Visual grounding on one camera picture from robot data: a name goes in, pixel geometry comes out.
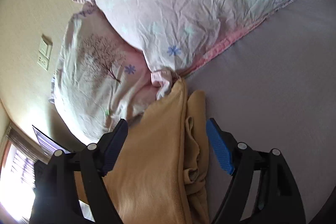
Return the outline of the tan small garment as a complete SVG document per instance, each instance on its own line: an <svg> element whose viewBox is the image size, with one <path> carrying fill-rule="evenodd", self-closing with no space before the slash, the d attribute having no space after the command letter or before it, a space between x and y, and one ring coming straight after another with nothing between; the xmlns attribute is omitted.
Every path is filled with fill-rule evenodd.
<svg viewBox="0 0 336 224"><path fill-rule="evenodd" d="M130 126L104 178L124 223L209 223L205 93L177 80Z"/></svg>

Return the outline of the white tree-print pillow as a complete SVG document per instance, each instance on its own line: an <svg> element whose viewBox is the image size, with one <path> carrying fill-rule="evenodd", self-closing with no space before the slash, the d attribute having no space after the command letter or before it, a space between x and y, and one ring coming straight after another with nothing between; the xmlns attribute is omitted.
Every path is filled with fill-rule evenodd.
<svg viewBox="0 0 336 224"><path fill-rule="evenodd" d="M96 143L119 120L132 121L170 92L167 69L151 72L143 54L125 42L97 6L84 4L64 35L54 104L82 143Z"/></svg>

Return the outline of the window with wooden frame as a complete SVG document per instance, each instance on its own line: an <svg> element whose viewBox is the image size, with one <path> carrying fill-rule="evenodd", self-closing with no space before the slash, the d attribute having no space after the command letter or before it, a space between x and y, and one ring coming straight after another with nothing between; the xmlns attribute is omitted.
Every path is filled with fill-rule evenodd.
<svg viewBox="0 0 336 224"><path fill-rule="evenodd" d="M35 200L34 163L48 162L40 145L10 124L1 139L1 205L17 223L29 223Z"/></svg>

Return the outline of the beige wall switch plate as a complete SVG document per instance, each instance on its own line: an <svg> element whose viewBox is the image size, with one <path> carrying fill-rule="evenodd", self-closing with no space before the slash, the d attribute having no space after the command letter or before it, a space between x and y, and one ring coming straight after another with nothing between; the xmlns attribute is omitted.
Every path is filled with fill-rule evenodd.
<svg viewBox="0 0 336 224"><path fill-rule="evenodd" d="M51 51L52 41L45 35L42 35L39 43L37 63L46 71L49 68Z"/></svg>

